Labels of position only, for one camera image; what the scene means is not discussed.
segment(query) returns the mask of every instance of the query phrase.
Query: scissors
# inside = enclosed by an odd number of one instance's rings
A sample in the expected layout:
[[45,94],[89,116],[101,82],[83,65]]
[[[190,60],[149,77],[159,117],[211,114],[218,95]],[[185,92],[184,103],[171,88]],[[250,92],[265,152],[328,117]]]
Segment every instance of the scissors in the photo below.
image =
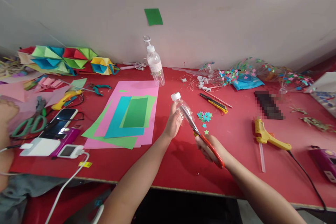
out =
[[[36,106],[35,114],[31,118],[22,122],[11,134],[11,137],[15,137],[15,138],[23,137],[27,135],[29,132],[34,134],[34,133],[42,131],[47,125],[46,117],[41,115],[41,112],[44,109],[45,105],[46,105],[46,101],[42,99],[41,96],[39,96],[37,98],[37,106]],[[37,129],[37,126],[39,125],[40,121],[42,121],[42,126],[39,129]]]
[[182,110],[182,113],[184,114],[184,117],[187,119],[189,125],[191,126],[192,130],[194,131],[194,135],[199,136],[202,139],[202,141],[209,147],[209,149],[212,151],[212,153],[216,156],[216,158],[219,161],[216,165],[219,168],[223,169],[223,167],[225,167],[225,164],[224,164],[223,160],[221,159],[220,155],[218,154],[218,152],[216,151],[216,149],[212,146],[212,144],[208,141],[208,139],[204,135],[200,134],[200,132],[198,131],[198,129],[195,125],[195,123],[191,119],[188,111],[183,106],[181,106],[180,108]]

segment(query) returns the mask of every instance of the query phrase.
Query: phone charger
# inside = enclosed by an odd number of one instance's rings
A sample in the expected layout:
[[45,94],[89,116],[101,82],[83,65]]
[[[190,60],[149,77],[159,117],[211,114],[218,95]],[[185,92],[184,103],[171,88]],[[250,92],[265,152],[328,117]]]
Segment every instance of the phone charger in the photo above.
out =
[[25,149],[20,156],[49,156],[60,145],[61,141],[48,138],[35,138],[32,147]]

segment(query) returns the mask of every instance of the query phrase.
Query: smartphone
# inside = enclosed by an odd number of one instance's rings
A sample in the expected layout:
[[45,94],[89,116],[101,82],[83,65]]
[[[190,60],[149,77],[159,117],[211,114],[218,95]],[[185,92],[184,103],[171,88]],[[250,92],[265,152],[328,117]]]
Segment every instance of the smartphone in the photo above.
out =
[[[62,109],[58,112],[58,114],[50,121],[51,124],[54,120],[71,120],[78,113],[77,109],[66,108]],[[48,130],[42,131],[42,133],[38,136],[40,138],[48,138],[48,139],[59,139],[59,134],[62,133],[62,129],[66,128],[69,125],[70,121],[60,121],[53,125]]]

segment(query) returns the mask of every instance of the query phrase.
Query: purple device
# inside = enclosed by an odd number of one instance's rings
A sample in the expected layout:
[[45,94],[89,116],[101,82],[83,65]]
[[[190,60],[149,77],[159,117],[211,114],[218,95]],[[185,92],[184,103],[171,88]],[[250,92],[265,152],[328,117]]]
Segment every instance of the purple device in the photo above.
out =
[[310,156],[315,160],[318,167],[324,172],[330,182],[336,183],[336,152],[320,149],[312,146],[314,149],[309,151]]
[[58,140],[61,141],[60,145],[57,147],[56,150],[54,150],[50,156],[51,157],[57,157],[59,152],[63,149],[63,147],[67,144],[72,144],[76,137],[78,137],[81,130],[76,128],[63,128],[58,133],[58,135],[55,136],[55,138],[58,138]]

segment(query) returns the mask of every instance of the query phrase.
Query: plastic water bottle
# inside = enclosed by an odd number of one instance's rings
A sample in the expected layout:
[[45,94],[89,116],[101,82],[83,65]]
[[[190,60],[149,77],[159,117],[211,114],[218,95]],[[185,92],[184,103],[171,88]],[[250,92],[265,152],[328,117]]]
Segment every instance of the plastic water bottle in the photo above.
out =
[[[188,104],[181,99],[181,94],[179,92],[177,92],[175,94],[172,94],[170,97],[173,100],[173,102],[175,103],[176,109],[180,109],[180,107],[183,106],[186,109],[186,111],[188,112],[188,114],[190,115],[192,121],[195,121],[195,118],[193,116],[193,112],[191,111]],[[184,120],[184,114],[183,114],[181,109],[180,109],[180,117],[178,118],[178,121],[181,122],[182,126],[185,126],[185,125],[189,124],[187,122],[187,120]]]
[[165,76],[163,75],[163,69],[161,59],[158,53],[155,51],[154,46],[147,46],[147,62],[152,71],[153,78],[157,86],[163,86],[165,84]]

